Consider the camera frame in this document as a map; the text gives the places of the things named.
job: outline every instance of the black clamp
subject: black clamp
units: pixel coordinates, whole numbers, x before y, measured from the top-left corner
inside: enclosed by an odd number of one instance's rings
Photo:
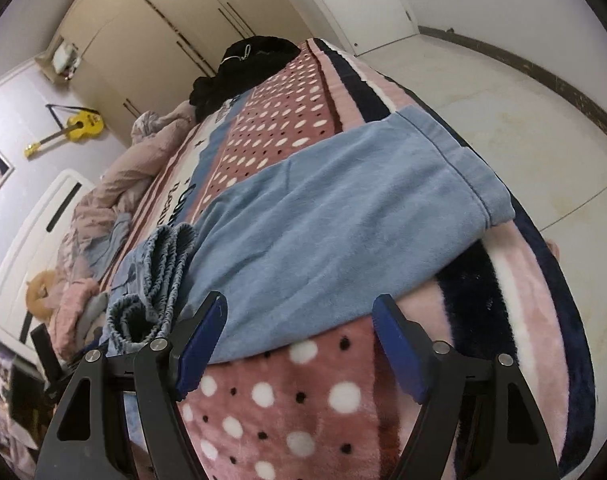
[[[207,480],[176,402],[196,389],[227,319],[225,297],[211,292],[193,318],[136,354],[85,355],[48,428],[36,480],[137,479],[123,408],[135,391],[158,480]],[[391,480],[440,480],[463,397],[475,410],[463,470],[466,480],[558,480],[552,444],[512,357],[465,357],[432,342],[389,295],[373,305],[373,323],[401,388],[422,405]]]

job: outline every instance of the white wall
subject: white wall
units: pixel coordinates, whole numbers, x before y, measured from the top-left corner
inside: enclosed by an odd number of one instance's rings
[[[541,65],[607,111],[607,33],[585,0],[408,0],[419,25]]]
[[[52,86],[33,61],[0,80],[0,152],[14,166],[0,188],[0,264],[28,213],[62,170],[72,168],[96,183],[125,151],[106,131],[83,144],[64,142],[28,161],[24,148],[58,129],[47,103],[81,104],[70,92]]]
[[[74,0],[12,0],[0,17],[0,77],[48,47]]]

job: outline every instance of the pink polka dot blanket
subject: pink polka dot blanket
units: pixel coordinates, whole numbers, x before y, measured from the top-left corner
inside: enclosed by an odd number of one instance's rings
[[[102,288],[156,226],[194,223],[218,194],[262,168],[408,105],[466,145],[410,90],[323,40],[306,41],[281,72],[189,133],[141,200]],[[557,260],[514,198],[513,206],[514,221],[489,229],[396,300],[430,338],[464,355],[515,356],[563,476],[585,460],[592,440],[593,368]],[[179,411],[213,479],[370,480],[392,472],[419,406],[398,389],[371,318],[363,317],[286,348],[208,366]],[[471,418],[472,406],[462,406],[460,427]],[[128,424],[136,434],[136,422]],[[456,438],[444,478],[456,478],[464,452]]]

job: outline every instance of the blue gripper pad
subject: blue gripper pad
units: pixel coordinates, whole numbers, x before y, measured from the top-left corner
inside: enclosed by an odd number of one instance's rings
[[[225,296],[211,292],[191,319],[176,324],[170,335],[169,380],[174,383],[175,400],[184,400],[197,389],[205,367],[217,346],[228,319]]]
[[[389,294],[373,304],[373,325],[401,390],[423,404],[432,385],[432,341],[419,323],[407,320]]]

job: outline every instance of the guitar neck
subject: guitar neck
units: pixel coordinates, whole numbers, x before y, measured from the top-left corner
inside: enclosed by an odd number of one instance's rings
[[[83,127],[83,124],[79,121],[78,123],[71,124],[70,126],[64,128],[64,129],[59,130],[55,134],[51,134],[50,136],[45,137],[45,139],[41,139],[39,142],[41,144],[45,144],[46,142],[50,142],[51,140],[54,140],[58,137],[62,137],[64,135],[70,133],[71,131],[77,130],[78,128],[81,128],[81,127]]]

